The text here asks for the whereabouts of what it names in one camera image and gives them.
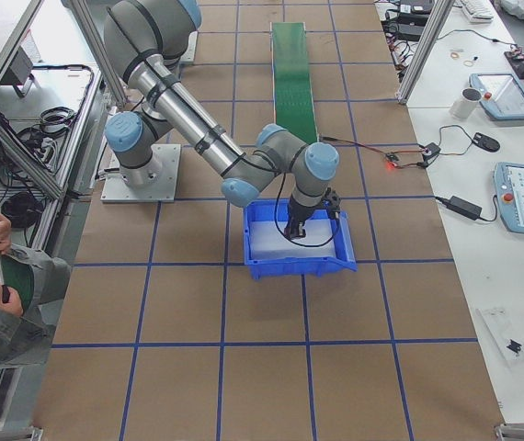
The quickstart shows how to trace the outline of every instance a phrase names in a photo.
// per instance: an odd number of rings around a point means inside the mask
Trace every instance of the grid floor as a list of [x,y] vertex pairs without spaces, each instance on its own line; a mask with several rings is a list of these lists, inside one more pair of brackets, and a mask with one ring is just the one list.
[[[246,150],[273,120],[272,21],[305,22],[322,134],[416,147],[373,3],[199,3],[181,79]],[[97,189],[34,416],[44,439],[495,439],[427,174],[335,146],[356,273],[254,281],[241,210],[188,146],[174,204],[106,205]]]

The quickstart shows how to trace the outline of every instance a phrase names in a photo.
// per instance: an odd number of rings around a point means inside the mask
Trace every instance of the green conveyor belt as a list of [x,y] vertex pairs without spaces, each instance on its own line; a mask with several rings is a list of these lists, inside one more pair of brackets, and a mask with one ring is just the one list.
[[276,123],[305,142],[317,141],[303,23],[272,23]]

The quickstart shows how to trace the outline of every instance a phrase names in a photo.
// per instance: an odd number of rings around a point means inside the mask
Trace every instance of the blue tape line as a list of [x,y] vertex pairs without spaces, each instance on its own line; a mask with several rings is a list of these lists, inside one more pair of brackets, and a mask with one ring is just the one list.
[[[334,21],[334,15],[333,15],[333,11],[332,11],[332,5],[328,4],[328,7],[329,7],[329,14],[330,14],[330,17],[332,19],[332,25],[334,26],[334,29],[336,29],[336,24],[335,24],[335,21]],[[335,39],[336,39],[337,58],[340,61],[340,72],[342,74],[342,79],[343,79],[344,93],[345,93],[345,97],[347,99],[347,111],[348,111],[348,116],[349,116],[349,119],[350,119],[350,125],[352,127],[352,136],[353,136],[353,140],[352,141],[356,141],[358,139],[358,136],[357,136],[357,133],[356,133],[356,125],[354,124],[354,119],[352,118],[352,114],[353,114],[352,113],[352,107],[351,107],[351,103],[349,101],[349,92],[347,90],[347,81],[346,81],[346,76],[345,76],[345,73],[344,73],[344,66],[343,66],[343,63],[341,63],[342,56],[341,56],[341,51],[339,49],[339,41],[338,41],[338,37],[337,37],[337,32],[334,32],[334,36],[335,36]],[[360,147],[359,146],[356,146],[356,147],[357,147],[356,148],[356,155],[358,157],[360,179],[362,181],[362,187],[364,188],[364,193],[365,193],[366,196],[368,196],[369,195],[369,193],[368,193],[368,186],[366,185],[366,176],[364,175],[364,167],[362,166],[362,157],[360,155]],[[385,290],[385,285],[384,285],[384,278],[383,278],[383,275],[382,275],[382,268],[381,268],[381,264],[380,264],[380,260],[381,259],[380,259],[380,256],[379,256],[379,247],[378,247],[378,244],[376,242],[376,231],[375,231],[374,222],[373,222],[373,219],[372,219],[372,213],[371,213],[371,210],[370,210],[370,201],[368,199],[366,199],[366,209],[367,209],[368,218],[369,218],[370,235],[371,235],[371,238],[372,238],[372,246],[374,247],[374,254],[375,254],[375,257],[377,259],[377,264],[376,265],[377,265],[377,269],[379,271],[379,278],[381,280],[382,297],[383,297],[383,300],[384,300],[385,312],[386,312],[386,316],[387,316],[387,323],[388,323],[388,326],[389,326],[389,334],[391,336],[391,340],[394,340],[393,323],[391,321],[391,312],[389,310],[389,304],[388,304],[386,290]],[[401,393],[401,400],[402,400],[402,403],[403,403],[403,410],[404,410],[404,416],[405,416],[405,424],[407,426],[407,433],[409,434],[409,440],[410,441],[414,441],[413,428],[412,428],[412,425],[411,425],[411,418],[410,418],[410,415],[409,415],[409,409],[407,407],[407,399],[406,399],[405,393],[404,393],[403,376],[401,374],[401,367],[399,365],[399,356],[397,354],[397,349],[396,349],[395,343],[392,343],[392,349],[393,349],[393,358],[394,358],[395,369],[397,371],[397,380],[398,380],[398,383],[399,383],[399,391]]]
[[223,292],[222,292],[222,328],[220,330],[220,348],[219,348],[219,377],[217,384],[217,422],[215,427],[215,439],[222,439],[222,414],[223,414],[223,373],[225,364],[225,317],[227,307],[227,265],[229,256],[229,226],[231,222],[231,208],[229,203],[225,210],[225,250],[223,252]]
[[309,414],[311,415],[311,433],[313,441],[317,441],[317,423],[315,419],[315,397],[313,393],[313,363],[311,360],[311,345],[309,334],[309,310],[307,309],[307,286],[305,276],[301,276],[302,313],[305,325],[305,355],[307,358],[307,382],[309,387]]
[[160,212],[161,211],[162,211],[162,202],[158,202],[158,208],[155,213],[154,228],[152,230],[152,240],[150,243],[150,253],[148,256],[148,265],[147,265],[147,269],[145,272],[145,280],[143,282],[142,305],[140,307],[140,315],[138,317],[137,330],[135,332],[136,347],[133,349],[133,358],[131,359],[130,377],[127,383],[127,392],[125,394],[125,405],[123,407],[123,415],[121,417],[121,429],[120,429],[120,435],[119,435],[120,441],[123,441],[123,438],[125,437],[125,428],[127,427],[127,416],[129,414],[131,391],[133,389],[133,380],[135,377],[137,354],[139,351],[140,339],[142,337],[143,313],[145,310],[145,302],[147,299],[148,287],[150,285],[150,274],[152,272],[151,263],[152,263],[152,259],[154,258],[155,239],[156,239],[156,234],[158,232],[158,223],[160,221]]
[[401,338],[396,340],[310,340],[309,342],[144,342],[144,343],[56,343],[52,349],[86,349],[111,347],[260,347],[260,346],[338,346],[338,345],[440,345],[453,343],[476,343],[476,337],[449,338]]
[[[454,259],[447,258],[432,258],[432,259],[358,259],[357,264],[440,264],[452,263]],[[110,266],[245,266],[244,262],[153,262],[148,263],[124,263],[124,262],[103,262],[94,264],[74,264],[74,267],[110,267]]]

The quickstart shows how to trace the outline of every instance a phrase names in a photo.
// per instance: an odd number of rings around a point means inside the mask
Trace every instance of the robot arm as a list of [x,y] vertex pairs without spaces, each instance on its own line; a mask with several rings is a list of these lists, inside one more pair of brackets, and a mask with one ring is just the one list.
[[325,204],[339,156],[334,147],[306,144],[275,124],[258,136],[257,150],[245,152],[170,72],[200,25],[194,0],[122,0],[108,10],[105,47],[118,75],[146,99],[137,113],[113,117],[106,137],[130,184],[145,185],[161,169],[151,145],[177,129],[223,178],[222,192],[245,207],[279,174],[293,173],[285,234],[303,237],[303,224]]

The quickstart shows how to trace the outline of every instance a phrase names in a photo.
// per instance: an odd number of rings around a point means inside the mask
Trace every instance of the white table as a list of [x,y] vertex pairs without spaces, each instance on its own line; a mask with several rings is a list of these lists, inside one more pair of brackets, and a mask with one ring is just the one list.
[[[443,33],[454,28],[475,28],[489,37],[510,41],[498,18],[488,25],[470,25],[461,11],[454,10]],[[458,61],[450,57],[450,52],[457,49],[463,50]],[[467,85],[469,74],[510,71],[503,55],[506,50],[506,45],[485,41],[471,33],[451,34],[436,44],[408,102],[421,144],[438,142],[439,127],[450,124],[462,125],[471,136],[479,131],[501,143],[497,153],[472,146],[464,156],[440,156],[427,169],[436,196],[466,199],[483,207],[482,215],[487,219],[493,217],[495,210],[492,196],[496,163],[524,164],[524,124],[509,127],[493,122],[481,107],[466,121],[455,119],[448,110]],[[473,56],[479,57],[474,67],[462,64]],[[444,153],[462,152],[467,145],[468,140],[460,130],[442,132]],[[475,222],[441,205],[439,212],[503,416],[509,424],[524,423],[524,359],[509,365],[476,313],[476,310],[505,308],[516,334],[514,340],[524,343],[524,234],[509,232],[501,220]]]
[[[454,29],[472,29],[492,39],[513,42],[507,28],[496,15],[491,23],[469,23],[460,9],[453,8],[440,36]],[[409,107],[450,107],[461,90],[468,86],[471,74],[512,72],[503,52],[509,51],[503,43],[493,43],[472,32],[452,32],[438,40],[427,58],[407,105]],[[450,57],[452,52],[460,58]],[[464,65],[478,57],[472,67]]]

